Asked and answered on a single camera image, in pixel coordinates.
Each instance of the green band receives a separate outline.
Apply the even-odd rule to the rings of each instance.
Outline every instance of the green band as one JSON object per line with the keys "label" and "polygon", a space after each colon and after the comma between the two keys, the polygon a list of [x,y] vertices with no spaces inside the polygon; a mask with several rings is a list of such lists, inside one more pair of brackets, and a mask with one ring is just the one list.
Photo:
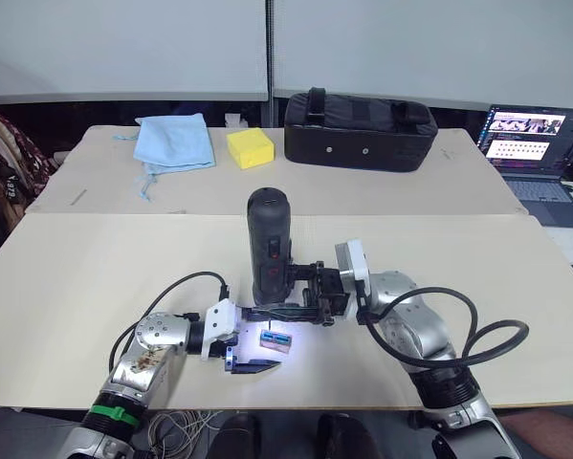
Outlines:
{"label": "green band", "polygon": [[91,406],[89,412],[107,416],[114,421],[122,421],[123,423],[130,424],[133,427],[137,427],[137,425],[140,423],[137,418],[127,414],[126,411],[124,411],[124,408],[121,406],[114,406],[113,408],[110,408],[109,406],[94,404]]}

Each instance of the white wall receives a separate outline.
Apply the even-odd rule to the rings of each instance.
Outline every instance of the white wall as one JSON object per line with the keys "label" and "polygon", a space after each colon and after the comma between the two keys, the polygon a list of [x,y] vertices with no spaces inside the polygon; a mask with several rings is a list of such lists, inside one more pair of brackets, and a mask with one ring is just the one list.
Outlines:
{"label": "white wall", "polygon": [[573,107],[573,0],[275,0],[275,94]]}
{"label": "white wall", "polygon": [[0,102],[265,99],[263,0],[0,0]]}

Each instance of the tangled wires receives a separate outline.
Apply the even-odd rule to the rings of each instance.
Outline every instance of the tangled wires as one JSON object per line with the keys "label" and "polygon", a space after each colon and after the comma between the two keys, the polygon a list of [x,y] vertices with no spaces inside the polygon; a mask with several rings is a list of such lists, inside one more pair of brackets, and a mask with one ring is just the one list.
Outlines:
{"label": "tangled wires", "polygon": [[205,427],[222,411],[161,411],[148,426],[148,444],[157,458],[188,459]]}

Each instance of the laptop keyboard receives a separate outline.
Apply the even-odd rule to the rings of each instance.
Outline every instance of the laptop keyboard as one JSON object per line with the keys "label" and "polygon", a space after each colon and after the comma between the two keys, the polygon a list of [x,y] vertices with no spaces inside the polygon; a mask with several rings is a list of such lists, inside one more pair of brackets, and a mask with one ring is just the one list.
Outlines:
{"label": "laptop keyboard", "polygon": [[543,203],[570,203],[568,194],[556,183],[506,181],[509,188],[521,201],[537,201]]}

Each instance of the laptop screen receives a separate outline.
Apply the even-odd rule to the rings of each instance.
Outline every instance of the laptop screen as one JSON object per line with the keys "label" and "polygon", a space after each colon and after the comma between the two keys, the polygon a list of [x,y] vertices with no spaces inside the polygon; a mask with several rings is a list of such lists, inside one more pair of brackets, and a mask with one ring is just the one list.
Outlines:
{"label": "laptop screen", "polygon": [[573,159],[573,109],[493,105],[477,146],[501,173],[560,177]]}

